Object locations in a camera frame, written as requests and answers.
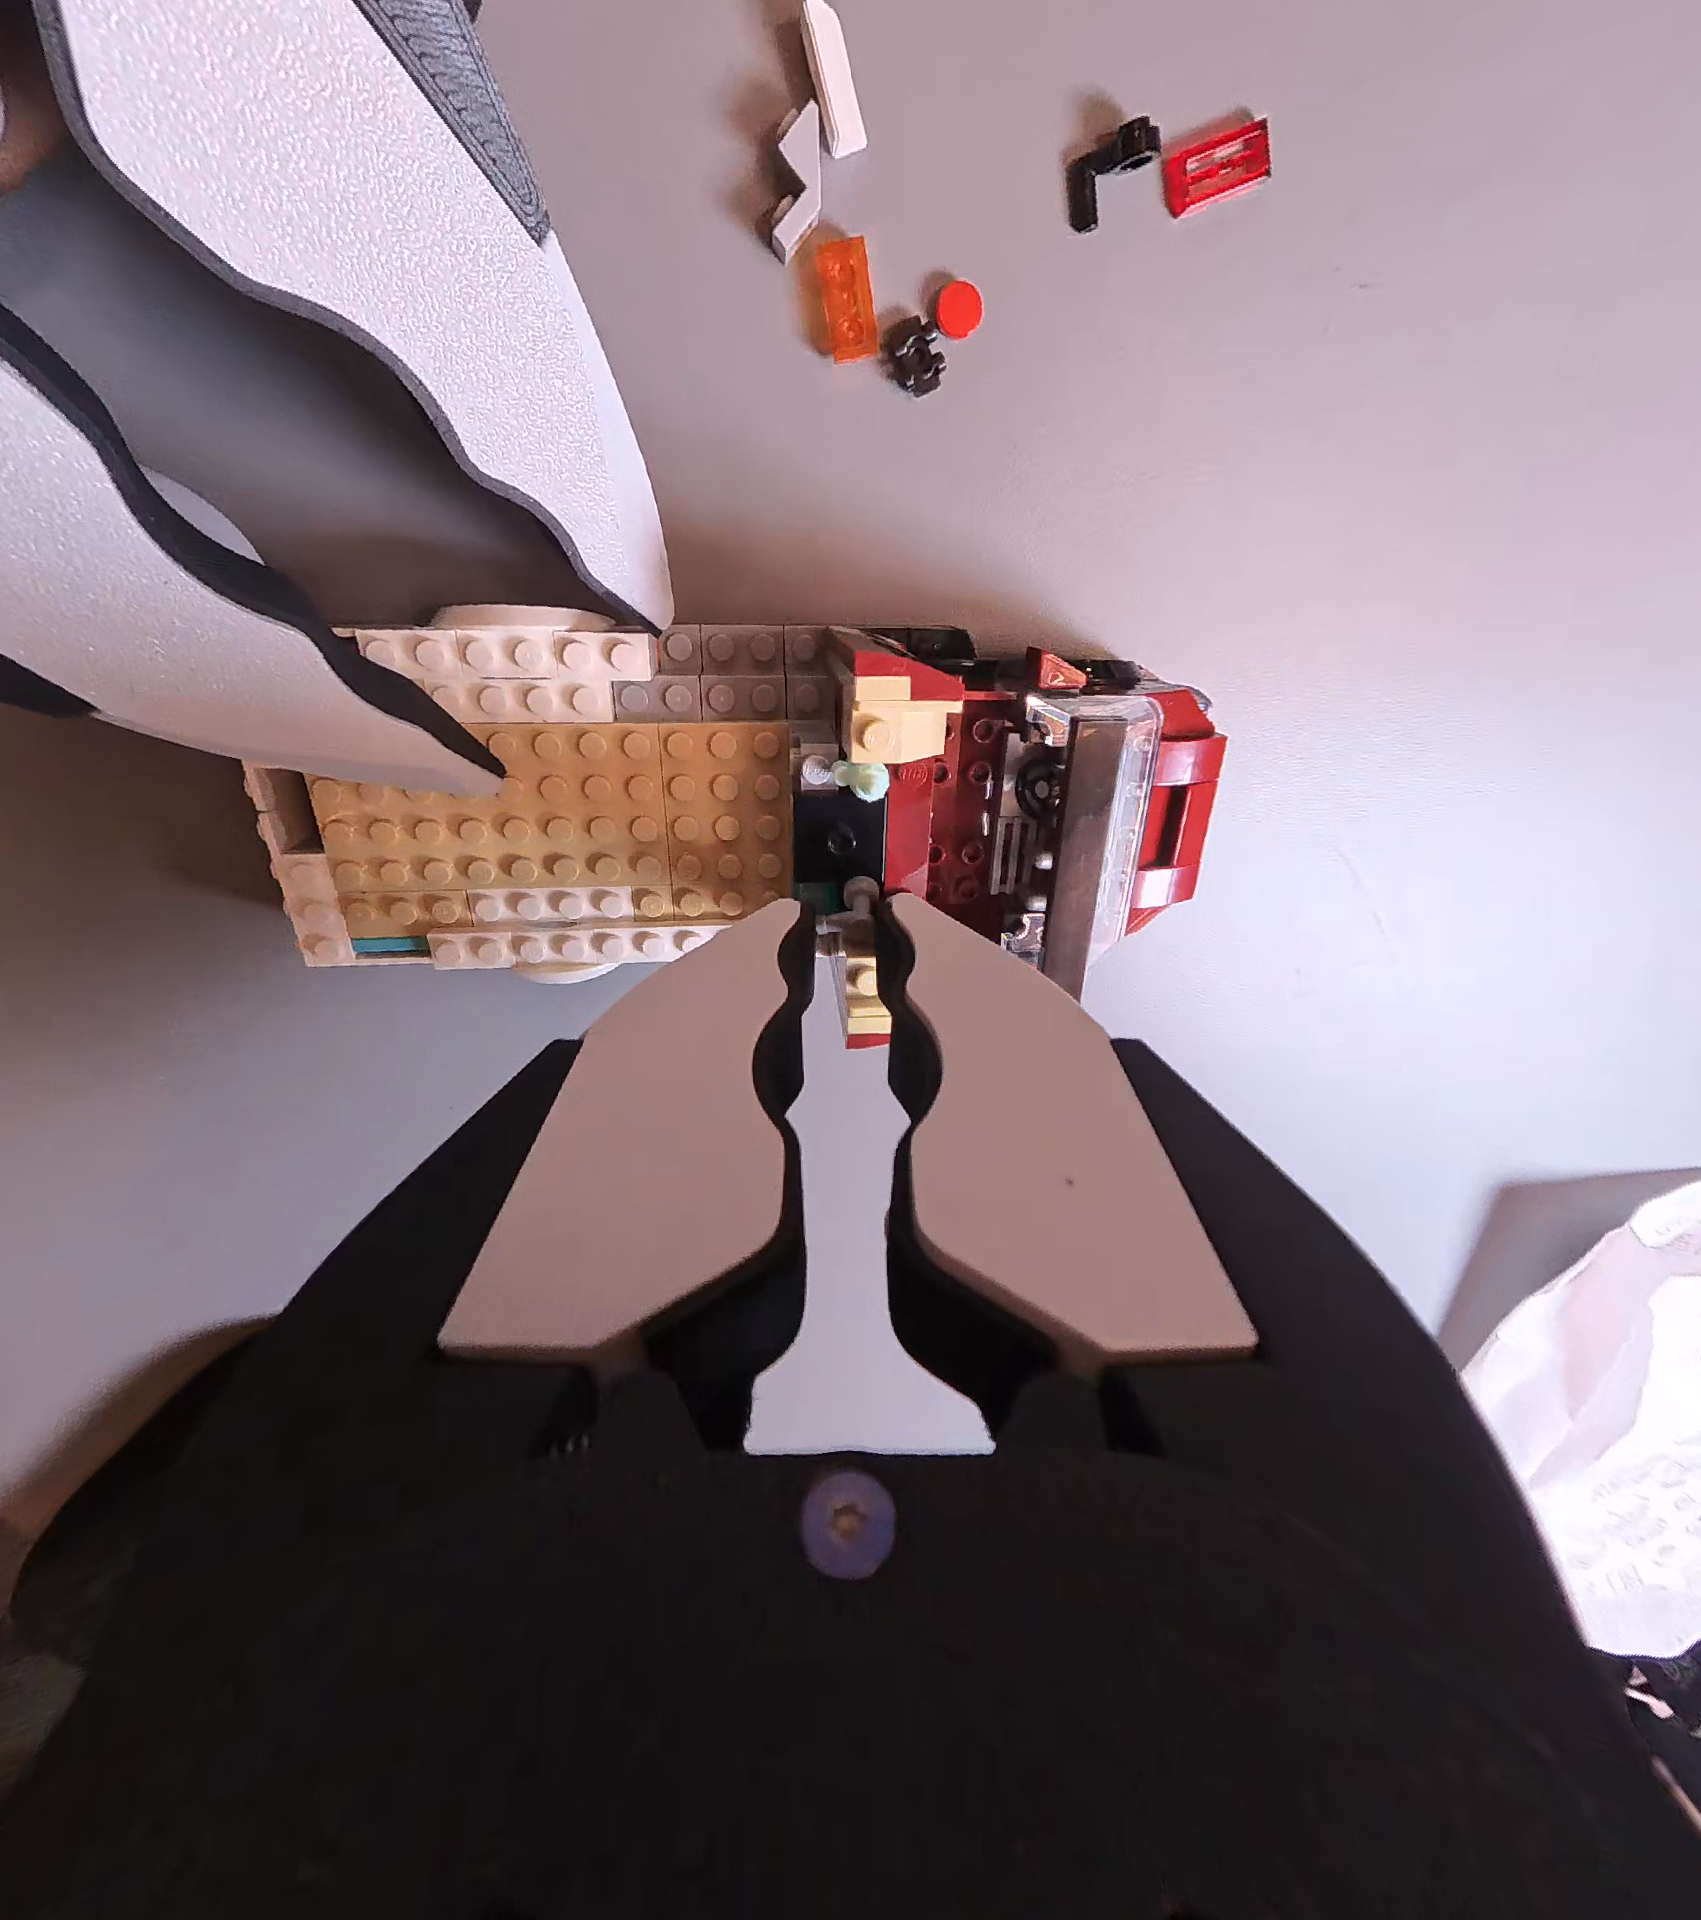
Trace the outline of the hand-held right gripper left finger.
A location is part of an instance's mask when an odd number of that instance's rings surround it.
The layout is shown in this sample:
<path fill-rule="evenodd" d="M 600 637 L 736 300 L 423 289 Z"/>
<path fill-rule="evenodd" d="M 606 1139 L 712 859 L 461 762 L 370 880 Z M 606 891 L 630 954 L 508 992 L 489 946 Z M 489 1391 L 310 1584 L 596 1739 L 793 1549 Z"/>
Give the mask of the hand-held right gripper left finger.
<path fill-rule="evenodd" d="M 586 1032 L 439 1334 L 456 1359 L 578 1363 L 765 1255 L 800 1206 L 813 916 L 776 901 Z"/>

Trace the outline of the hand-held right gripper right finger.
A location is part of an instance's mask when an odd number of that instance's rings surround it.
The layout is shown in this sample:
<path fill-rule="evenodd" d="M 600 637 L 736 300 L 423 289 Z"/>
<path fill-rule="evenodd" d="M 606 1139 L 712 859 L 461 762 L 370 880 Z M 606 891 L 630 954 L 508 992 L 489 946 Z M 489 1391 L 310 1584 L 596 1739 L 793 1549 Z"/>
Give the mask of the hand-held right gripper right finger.
<path fill-rule="evenodd" d="M 906 1241 L 1078 1368 L 1242 1359 L 1256 1334 L 1109 1034 L 914 894 L 888 902 Z"/>

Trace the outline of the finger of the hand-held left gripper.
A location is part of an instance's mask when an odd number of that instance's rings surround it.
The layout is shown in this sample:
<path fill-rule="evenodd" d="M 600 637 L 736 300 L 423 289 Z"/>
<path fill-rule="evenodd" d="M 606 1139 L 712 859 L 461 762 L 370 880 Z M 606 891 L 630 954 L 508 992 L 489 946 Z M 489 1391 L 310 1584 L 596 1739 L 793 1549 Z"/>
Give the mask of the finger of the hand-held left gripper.
<path fill-rule="evenodd" d="M 0 704 L 339 780 L 479 796 L 503 766 L 283 576 L 201 535 L 0 307 Z"/>
<path fill-rule="evenodd" d="M 73 7 L 69 129 L 143 214 L 380 359 L 588 589 L 671 626 L 648 470 L 553 228 L 530 238 L 355 2 L 42 5 Z"/>

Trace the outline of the toy brick camper van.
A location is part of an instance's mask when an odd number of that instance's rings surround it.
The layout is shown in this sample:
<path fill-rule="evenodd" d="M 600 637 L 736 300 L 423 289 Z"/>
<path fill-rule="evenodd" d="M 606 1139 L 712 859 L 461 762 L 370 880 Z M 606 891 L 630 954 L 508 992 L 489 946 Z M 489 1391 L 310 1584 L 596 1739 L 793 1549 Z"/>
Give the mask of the toy brick camper van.
<path fill-rule="evenodd" d="M 875 935 L 793 880 L 793 803 L 890 768 L 883 896 L 917 896 L 1078 996 L 1199 882 L 1227 739 L 1207 696 L 1112 657 L 983 654 L 961 628 L 687 625 L 448 606 L 343 631 L 503 762 L 456 799 L 246 762 L 310 969 L 585 982 L 665 964 L 770 901 L 815 914 L 846 1044 L 884 1046 Z"/>

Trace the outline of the black square tile brick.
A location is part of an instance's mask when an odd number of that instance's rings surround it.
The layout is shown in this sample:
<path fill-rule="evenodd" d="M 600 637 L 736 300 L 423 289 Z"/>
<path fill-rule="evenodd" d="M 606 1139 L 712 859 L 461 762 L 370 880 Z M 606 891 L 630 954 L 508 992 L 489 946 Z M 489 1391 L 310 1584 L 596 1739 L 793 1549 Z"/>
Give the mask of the black square tile brick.
<path fill-rule="evenodd" d="M 845 786 L 804 788 L 793 803 L 793 880 L 841 886 L 862 877 L 884 878 L 887 803 Z"/>

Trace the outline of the grey desk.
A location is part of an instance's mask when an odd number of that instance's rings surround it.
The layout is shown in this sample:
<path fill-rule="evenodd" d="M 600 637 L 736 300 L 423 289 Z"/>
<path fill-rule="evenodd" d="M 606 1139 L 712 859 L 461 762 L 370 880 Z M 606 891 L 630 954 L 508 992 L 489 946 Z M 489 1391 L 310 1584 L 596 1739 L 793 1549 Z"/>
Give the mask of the grey desk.
<path fill-rule="evenodd" d="M 1231 739 L 1146 1040 L 1437 1322 L 1603 1179 L 1701 1166 L 1701 5 L 843 5 L 877 300 L 966 276 L 939 397 L 837 368 L 760 224 L 793 9 L 484 5 L 690 621 L 1105 646 Z M 1272 170 L 1173 218 L 1246 112 Z M 1161 160 L 1068 227 L 1067 162 Z M 238 773 L 0 709 L 0 1493 L 268 1315 L 632 982 L 310 973 Z"/>

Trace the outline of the white tile brick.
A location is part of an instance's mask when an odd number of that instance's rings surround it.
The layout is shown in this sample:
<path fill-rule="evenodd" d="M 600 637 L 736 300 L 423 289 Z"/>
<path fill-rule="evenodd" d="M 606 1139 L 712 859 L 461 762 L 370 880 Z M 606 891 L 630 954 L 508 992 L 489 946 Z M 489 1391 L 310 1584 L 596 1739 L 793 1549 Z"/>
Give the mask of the white tile brick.
<path fill-rule="evenodd" d="M 862 105 L 838 12 L 825 0 L 804 0 L 800 34 L 820 111 L 823 143 L 833 159 L 866 149 Z"/>

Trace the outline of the transparent orange brick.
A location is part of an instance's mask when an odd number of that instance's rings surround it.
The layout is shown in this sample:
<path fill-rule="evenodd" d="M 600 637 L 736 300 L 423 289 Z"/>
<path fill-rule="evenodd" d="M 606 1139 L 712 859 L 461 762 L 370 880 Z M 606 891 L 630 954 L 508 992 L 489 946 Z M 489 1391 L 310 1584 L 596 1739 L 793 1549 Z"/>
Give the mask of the transparent orange brick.
<path fill-rule="evenodd" d="M 875 359 L 880 333 L 864 238 L 850 235 L 817 243 L 813 267 L 825 348 L 833 360 L 846 367 Z"/>

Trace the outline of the white paper bag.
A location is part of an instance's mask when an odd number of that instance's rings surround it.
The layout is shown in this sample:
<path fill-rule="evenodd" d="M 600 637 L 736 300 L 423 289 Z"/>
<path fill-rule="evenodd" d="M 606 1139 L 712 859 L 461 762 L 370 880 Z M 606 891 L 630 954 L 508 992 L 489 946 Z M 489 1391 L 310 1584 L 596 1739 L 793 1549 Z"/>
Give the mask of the white paper bag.
<path fill-rule="evenodd" d="M 1701 1640 L 1701 1180 L 1646 1201 L 1463 1368 L 1586 1644 Z"/>

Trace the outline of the black clip brick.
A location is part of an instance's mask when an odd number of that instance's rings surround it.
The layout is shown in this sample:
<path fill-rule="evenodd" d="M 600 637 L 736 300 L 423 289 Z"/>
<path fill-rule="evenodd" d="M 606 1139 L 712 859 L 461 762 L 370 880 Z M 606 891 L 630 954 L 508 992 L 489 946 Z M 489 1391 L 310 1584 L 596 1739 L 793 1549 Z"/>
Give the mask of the black clip brick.
<path fill-rule="evenodd" d="M 1064 169 L 1064 202 L 1074 232 L 1094 232 L 1101 224 L 1101 182 L 1159 165 L 1162 134 L 1146 115 L 1125 121 L 1096 146 L 1073 157 Z"/>

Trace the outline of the transparent red brick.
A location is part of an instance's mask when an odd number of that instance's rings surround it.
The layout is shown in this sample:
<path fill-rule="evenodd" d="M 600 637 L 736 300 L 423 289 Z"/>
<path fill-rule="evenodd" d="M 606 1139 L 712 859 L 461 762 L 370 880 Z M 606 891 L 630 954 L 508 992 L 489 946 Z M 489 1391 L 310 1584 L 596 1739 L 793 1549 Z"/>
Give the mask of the transparent red brick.
<path fill-rule="evenodd" d="M 1162 191 L 1168 214 L 1187 214 L 1246 195 L 1272 170 L 1268 121 L 1244 111 L 1166 145 Z"/>

